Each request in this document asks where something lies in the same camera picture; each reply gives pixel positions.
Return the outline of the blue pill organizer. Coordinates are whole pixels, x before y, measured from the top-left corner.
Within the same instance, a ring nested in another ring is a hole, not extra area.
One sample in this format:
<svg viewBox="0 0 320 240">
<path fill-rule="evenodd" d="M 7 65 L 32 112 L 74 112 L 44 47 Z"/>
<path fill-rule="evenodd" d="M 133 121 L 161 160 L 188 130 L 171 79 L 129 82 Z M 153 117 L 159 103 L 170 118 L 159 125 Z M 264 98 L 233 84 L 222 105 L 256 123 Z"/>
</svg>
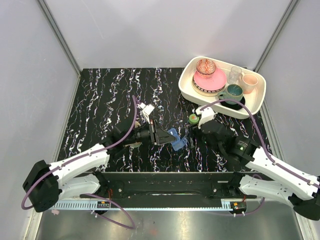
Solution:
<svg viewBox="0 0 320 240">
<path fill-rule="evenodd" d="M 171 142 L 171 145 L 172 145 L 173 150 L 177 152 L 187 145 L 188 140 L 185 136 L 180 137 L 180 135 L 178 134 L 176 129 L 175 129 L 174 137 L 176 138 L 176 141 Z"/>
</svg>

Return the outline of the green pill bottle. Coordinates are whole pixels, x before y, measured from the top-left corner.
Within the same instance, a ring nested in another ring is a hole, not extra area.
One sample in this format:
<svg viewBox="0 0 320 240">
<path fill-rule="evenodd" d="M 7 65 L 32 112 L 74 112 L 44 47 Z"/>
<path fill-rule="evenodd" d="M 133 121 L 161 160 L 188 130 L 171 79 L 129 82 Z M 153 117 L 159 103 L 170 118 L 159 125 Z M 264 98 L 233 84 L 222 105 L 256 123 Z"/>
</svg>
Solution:
<svg viewBox="0 0 320 240">
<path fill-rule="evenodd" d="M 200 121 L 200 118 L 195 113 L 190 114 L 189 117 L 188 117 L 188 122 L 190 124 L 197 124 L 199 121 Z"/>
</svg>

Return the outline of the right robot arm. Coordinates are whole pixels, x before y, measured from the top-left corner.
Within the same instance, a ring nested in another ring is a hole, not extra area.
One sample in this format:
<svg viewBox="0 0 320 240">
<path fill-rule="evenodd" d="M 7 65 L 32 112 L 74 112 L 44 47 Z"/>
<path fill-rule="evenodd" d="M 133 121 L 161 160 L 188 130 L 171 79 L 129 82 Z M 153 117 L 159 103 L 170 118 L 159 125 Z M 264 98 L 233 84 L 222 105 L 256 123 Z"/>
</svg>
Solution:
<svg viewBox="0 0 320 240">
<path fill-rule="evenodd" d="M 228 195 L 257 196 L 281 202 L 313 221 L 320 219 L 320 178 L 270 154 L 256 141 L 232 134 L 215 120 L 190 124 L 189 139 L 203 142 L 227 161 L 234 173 Z"/>
</svg>

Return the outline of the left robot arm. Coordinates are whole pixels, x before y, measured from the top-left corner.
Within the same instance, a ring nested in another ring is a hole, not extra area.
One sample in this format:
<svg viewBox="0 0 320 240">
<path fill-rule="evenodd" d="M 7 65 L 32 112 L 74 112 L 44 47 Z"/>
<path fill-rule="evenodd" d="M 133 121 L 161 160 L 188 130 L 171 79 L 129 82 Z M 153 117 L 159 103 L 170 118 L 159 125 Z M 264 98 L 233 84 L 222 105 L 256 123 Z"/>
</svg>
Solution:
<svg viewBox="0 0 320 240">
<path fill-rule="evenodd" d="M 117 158 L 121 151 L 135 144 L 148 143 L 156 146 L 172 143 L 176 137 L 172 131 L 163 130 L 155 120 L 135 127 L 127 132 L 114 128 L 105 140 L 84 152 L 67 159 L 46 163 L 36 162 L 22 184 L 25 197 L 23 210 L 34 209 L 42 213 L 53 207 L 59 200 L 93 194 L 103 198 L 108 193 L 108 186 L 95 173 L 81 177 L 84 172 L 101 165 L 106 165 Z"/>
</svg>

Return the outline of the black marble mat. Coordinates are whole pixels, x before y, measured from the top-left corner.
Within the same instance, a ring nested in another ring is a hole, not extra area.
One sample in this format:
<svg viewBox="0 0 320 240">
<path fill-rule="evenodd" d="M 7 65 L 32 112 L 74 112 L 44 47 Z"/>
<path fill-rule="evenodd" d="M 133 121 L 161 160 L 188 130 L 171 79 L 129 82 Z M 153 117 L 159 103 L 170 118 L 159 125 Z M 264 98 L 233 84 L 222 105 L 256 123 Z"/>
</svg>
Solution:
<svg viewBox="0 0 320 240">
<path fill-rule="evenodd" d="M 178 68 L 87 68 L 82 71 L 58 160 L 100 143 L 114 127 L 126 132 L 132 124 L 132 98 L 154 105 L 163 129 L 187 134 L 189 116 L 197 105 L 186 100 Z M 127 148 L 119 158 L 97 168 L 101 172 L 225 172 L 227 161 L 213 148 L 196 141 L 175 151 L 170 144 Z"/>
</svg>

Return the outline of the cream floral mug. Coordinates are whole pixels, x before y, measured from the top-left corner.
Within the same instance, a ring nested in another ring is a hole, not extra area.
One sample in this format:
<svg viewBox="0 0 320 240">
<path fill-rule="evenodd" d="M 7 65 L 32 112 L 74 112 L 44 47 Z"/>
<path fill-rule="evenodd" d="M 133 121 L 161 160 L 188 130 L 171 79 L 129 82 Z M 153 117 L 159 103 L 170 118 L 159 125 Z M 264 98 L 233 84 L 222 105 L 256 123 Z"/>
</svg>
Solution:
<svg viewBox="0 0 320 240">
<path fill-rule="evenodd" d="M 132 148 L 132 149 L 135 149 L 135 148 L 138 148 L 142 145 L 142 142 L 141 141 L 138 141 L 137 139 L 137 129 L 141 127 L 141 124 L 138 122 L 138 121 L 135 121 L 134 123 L 134 138 L 135 138 L 135 142 L 134 143 L 131 143 L 129 146 Z"/>
</svg>

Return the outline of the cream striped plate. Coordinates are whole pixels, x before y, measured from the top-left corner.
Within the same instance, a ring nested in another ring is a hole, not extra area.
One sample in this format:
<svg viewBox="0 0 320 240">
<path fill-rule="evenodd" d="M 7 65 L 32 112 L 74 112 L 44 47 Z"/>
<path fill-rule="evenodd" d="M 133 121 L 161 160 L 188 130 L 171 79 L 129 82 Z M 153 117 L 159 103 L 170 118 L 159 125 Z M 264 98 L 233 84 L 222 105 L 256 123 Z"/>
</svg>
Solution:
<svg viewBox="0 0 320 240">
<path fill-rule="evenodd" d="M 216 97 L 219 93 L 221 93 L 226 85 L 224 85 L 222 88 L 217 89 L 217 90 L 205 90 L 204 88 L 201 88 L 194 80 L 194 78 L 192 78 L 192 87 L 193 89 L 200 95 L 205 96 L 205 97 Z"/>
</svg>

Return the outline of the black saucer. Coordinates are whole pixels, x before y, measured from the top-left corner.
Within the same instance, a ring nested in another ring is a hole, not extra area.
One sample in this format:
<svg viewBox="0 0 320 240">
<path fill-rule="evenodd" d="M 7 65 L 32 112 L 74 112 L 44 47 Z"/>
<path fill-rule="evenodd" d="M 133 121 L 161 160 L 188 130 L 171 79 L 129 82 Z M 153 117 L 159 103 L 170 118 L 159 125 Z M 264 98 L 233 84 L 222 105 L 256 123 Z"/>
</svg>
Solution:
<svg viewBox="0 0 320 240">
<path fill-rule="evenodd" d="M 245 99 L 244 96 L 243 96 L 242 99 L 240 100 L 240 103 L 241 103 L 242 105 L 245 105 L 246 99 Z M 230 108 L 230 109 L 236 110 L 236 111 L 241 110 L 241 109 L 243 108 L 241 105 L 239 105 L 238 103 L 234 103 L 234 102 L 232 102 L 231 104 L 229 104 L 229 103 L 227 103 L 226 101 L 223 101 L 223 102 L 220 102 L 220 104 L 221 104 L 222 106 L 224 106 L 224 107 L 227 107 L 227 108 Z"/>
</svg>

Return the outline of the white serving tray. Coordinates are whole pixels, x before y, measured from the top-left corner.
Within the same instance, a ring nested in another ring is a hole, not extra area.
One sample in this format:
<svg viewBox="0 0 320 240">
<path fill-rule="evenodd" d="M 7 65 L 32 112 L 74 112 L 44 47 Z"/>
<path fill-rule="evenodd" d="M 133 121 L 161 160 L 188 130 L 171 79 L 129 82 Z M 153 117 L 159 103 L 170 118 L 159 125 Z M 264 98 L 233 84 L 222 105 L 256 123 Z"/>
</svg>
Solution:
<svg viewBox="0 0 320 240">
<path fill-rule="evenodd" d="M 213 75 L 202 77 L 197 72 L 198 62 L 201 61 L 212 61 L 215 63 L 216 70 Z M 233 64 L 214 58 L 205 56 L 194 57 L 186 65 L 178 81 L 178 87 L 182 96 L 199 106 L 204 106 L 218 100 L 219 93 L 224 91 L 228 86 L 227 79 L 232 67 L 234 67 Z M 244 105 L 250 110 L 252 115 L 255 115 L 260 111 L 265 99 L 266 80 L 262 75 L 243 67 L 241 68 L 241 72 L 257 78 L 257 84 L 253 86 L 252 92 L 243 95 Z"/>
</svg>

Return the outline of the teal ceramic mug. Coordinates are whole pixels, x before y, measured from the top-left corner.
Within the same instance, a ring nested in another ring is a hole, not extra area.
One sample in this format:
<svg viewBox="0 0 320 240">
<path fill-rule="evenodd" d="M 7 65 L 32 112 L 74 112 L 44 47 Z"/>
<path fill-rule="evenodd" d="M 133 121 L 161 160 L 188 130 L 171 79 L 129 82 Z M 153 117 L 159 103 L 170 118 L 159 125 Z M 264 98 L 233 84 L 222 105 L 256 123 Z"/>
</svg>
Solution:
<svg viewBox="0 0 320 240">
<path fill-rule="evenodd" d="M 244 90 L 237 84 L 228 85 L 224 91 L 218 95 L 219 100 L 231 99 L 240 102 L 243 98 Z"/>
</svg>

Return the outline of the patterned small bowl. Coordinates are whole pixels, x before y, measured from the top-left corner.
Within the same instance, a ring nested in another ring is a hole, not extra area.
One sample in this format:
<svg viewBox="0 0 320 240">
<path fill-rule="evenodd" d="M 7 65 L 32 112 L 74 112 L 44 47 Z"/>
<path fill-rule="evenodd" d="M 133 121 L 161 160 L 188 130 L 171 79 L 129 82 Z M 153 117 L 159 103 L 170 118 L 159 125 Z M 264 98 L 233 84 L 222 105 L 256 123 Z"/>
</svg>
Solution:
<svg viewBox="0 0 320 240">
<path fill-rule="evenodd" d="M 202 58 L 196 63 L 196 71 L 203 76 L 212 75 L 217 69 L 216 63 L 208 58 Z"/>
</svg>

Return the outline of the clear glass cup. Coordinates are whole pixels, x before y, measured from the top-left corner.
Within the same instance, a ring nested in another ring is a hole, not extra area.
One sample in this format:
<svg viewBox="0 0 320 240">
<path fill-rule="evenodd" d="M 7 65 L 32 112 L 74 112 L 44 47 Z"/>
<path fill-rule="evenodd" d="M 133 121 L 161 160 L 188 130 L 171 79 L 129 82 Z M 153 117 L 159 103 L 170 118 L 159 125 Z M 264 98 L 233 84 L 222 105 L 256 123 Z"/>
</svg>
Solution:
<svg viewBox="0 0 320 240">
<path fill-rule="evenodd" d="M 231 84 L 235 84 L 237 81 L 239 81 L 239 79 L 242 76 L 242 69 L 238 66 L 232 66 L 230 71 L 229 71 L 229 75 L 227 78 L 227 83 L 229 85 Z"/>
</svg>

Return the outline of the pink mug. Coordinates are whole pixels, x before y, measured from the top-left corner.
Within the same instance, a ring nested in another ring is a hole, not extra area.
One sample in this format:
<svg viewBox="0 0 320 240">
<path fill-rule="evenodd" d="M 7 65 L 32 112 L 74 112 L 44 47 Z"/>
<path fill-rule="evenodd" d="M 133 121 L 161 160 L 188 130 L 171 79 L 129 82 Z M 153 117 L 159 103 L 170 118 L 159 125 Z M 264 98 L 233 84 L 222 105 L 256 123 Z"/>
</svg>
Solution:
<svg viewBox="0 0 320 240">
<path fill-rule="evenodd" d="M 244 74 L 241 84 L 244 94 L 250 94 L 258 84 L 258 78 L 253 74 Z"/>
</svg>

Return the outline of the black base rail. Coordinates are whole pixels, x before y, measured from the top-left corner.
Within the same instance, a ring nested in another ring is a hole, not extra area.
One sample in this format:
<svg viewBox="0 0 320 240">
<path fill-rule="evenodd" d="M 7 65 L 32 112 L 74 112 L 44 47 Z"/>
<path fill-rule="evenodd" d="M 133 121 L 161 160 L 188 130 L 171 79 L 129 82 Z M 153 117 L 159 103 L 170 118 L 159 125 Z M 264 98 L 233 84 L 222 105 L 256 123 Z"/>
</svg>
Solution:
<svg viewBox="0 0 320 240">
<path fill-rule="evenodd" d="M 93 194 L 112 199 L 131 196 L 196 195 L 209 199 L 242 199 L 235 172 L 94 172 L 100 187 Z"/>
</svg>

